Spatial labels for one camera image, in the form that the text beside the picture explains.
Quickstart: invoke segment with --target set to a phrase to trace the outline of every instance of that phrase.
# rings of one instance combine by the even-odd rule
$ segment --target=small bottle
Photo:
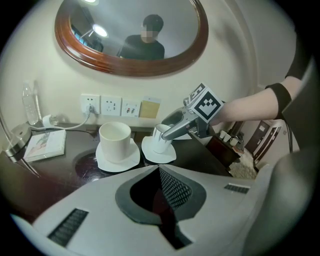
[[[35,109],[38,115],[39,120],[42,120],[42,115],[41,115],[41,111],[40,111],[40,104],[39,104],[39,85],[38,85],[38,81],[35,80],[34,84],[33,84],[33,97],[34,97],[34,104],[35,104]]]
[[[29,81],[23,83],[22,102],[26,117],[30,125],[35,125],[39,121],[34,95],[29,87]]]

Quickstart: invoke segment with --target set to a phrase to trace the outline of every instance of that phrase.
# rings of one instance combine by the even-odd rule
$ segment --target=cream wall
[[[182,105],[204,82],[224,101],[254,91],[255,66],[250,37],[245,36],[232,6],[223,0],[202,0],[209,23],[208,43],[202,56],[180,72],[152,78],[132,78],[99,72],[80,65],[58,46],[54,24],[62,0],[45,0],[24,19],[0,60],[0,107],[9,129],[25,122],[22,105],[24,80],[37,80],[43,115],[59,114],[66,122],[81,123],[82,93],[142,100],[161,98],[156,119],[91,116],[89,123],[117,120],[130,126],[152,127]]]
[[[273,0],[235,0],[250,30],[258,84],[272,85],[285,79],[296,50],[295,26]]]

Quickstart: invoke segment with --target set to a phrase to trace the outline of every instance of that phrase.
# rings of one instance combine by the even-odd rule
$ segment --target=paper
[[[140,108],[140,118],[156,118],[158,110],[160,108],[161,99],[154,97],[143,97],[141,108]]]
[[[31,137],[24,159],[27,162],[62,155],[65,151],[66,131],[58,130]]]

